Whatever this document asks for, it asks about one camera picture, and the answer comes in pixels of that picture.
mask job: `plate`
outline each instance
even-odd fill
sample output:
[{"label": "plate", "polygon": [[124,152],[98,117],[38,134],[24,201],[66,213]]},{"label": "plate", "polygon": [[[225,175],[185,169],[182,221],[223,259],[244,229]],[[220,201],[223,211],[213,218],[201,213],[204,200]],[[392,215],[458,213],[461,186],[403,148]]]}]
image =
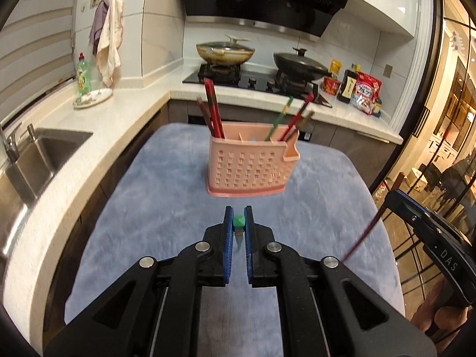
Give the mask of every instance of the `plate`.
[{"label": "plate", "polygon": [[94,90],[89,92],[89,94],[76,98],[73,102],[73,108],[76,110],[80,110],[83,108],[96,106],[96,104],[99,104],[108,100],[111,96],[112,96],[111,88],[101,88],[99,90]]}]

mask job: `snack bag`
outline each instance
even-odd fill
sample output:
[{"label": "snack bag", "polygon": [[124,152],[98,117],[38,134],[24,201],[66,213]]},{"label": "snack bag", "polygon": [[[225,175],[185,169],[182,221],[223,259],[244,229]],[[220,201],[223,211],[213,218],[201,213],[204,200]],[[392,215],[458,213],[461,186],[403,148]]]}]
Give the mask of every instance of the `snack bag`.
[{"label": "snack bag", "polygon": [[380,87],[382,87],[381,81],[366,73],[359,72],[350,102],[364,113],[372,115]]}]

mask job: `blue gripper pad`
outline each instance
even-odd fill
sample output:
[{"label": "blue gripper pad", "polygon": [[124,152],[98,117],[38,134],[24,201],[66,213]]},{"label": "blue gripper pad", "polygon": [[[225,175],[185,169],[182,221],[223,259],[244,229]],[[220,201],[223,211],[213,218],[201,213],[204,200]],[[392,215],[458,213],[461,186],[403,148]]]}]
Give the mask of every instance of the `blue gripper pad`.
[{"label": "blue gripper pad", "polygon": [[252,254],[253,254],[253,249],[251,248],[251,235],[250,235],[250,220],[252,220],[252,217],[248,216],[248,207],[245,208],[245,247],[246,247],[246,271],[248,273],[248,283],[251,285],[253,282],[253,259],[252,259]]},{"label": "blue gripper pad", "polygon": [[223,279],[227,285],[231,275],[231,259],[233,256],[233,208],[227,206],[225,210],[225,218],[223,220],[223,228],[227,230],[225,245],[223,248]]}]

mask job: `finger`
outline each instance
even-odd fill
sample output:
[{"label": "finger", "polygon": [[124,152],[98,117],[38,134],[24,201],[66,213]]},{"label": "finger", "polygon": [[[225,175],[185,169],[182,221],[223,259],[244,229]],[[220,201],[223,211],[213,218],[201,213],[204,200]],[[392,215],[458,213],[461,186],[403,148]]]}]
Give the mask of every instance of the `finger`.
[{"label": "finger", "polygon": [[443,285],[444,285],[444,278],[441,278],[439,281],[437,281],[437,283],[435,283],[435,285],[430,291],[430,294],[428,295],[428,298],[425,299],[423,303],[425,304],[425,302],[428,301],[428,305],[434,306],[438,302],[438,299],[443,290]]},{"label": "finger", "polygon": [[442,307],[435,314],[435,323],[440,329],[453,331],[466,322],[468,309]]},{"label": "finger", "polygon": [[438,354],[440,354],[442,351],[444,351],[447,348],[447,346],[449,344],[451,344],[451,341],[454,340],[454,338],[458,335],[458,333],[459,332],[456,332],[451,337],[448,337],[447,339],[444,339],[443,341],[438,342],[436,344],[436,351],[438,352]]},{"label": "finger", "polygon": [[441,278],[435,283],[427,299],[418,307],[418,310],[410,321],[423,332],[427,331],[433,322],[435,304],[441,295],[443,284],[444,278]]}]

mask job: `wok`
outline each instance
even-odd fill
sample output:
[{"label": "wok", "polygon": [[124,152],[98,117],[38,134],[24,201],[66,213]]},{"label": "wok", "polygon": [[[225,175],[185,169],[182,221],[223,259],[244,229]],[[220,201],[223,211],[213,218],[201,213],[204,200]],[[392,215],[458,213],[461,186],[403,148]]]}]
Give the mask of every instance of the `wok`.
[{"label": "wok", "polygon": [[332,76],[325,65],[304,56],[306,49],[293,49],[297,51],[297,54],[274,54],[276,67],[291,79],[312,82],[323,76]]},{"label": "wok", "polygon": [[210,42],[197,44],[200,57],[213,65],[241,65],[247,62],[255,53],[255,50],[238,44],[239,41],[251,41],[250,39],[237,39],[227,35],[230,41]]}]

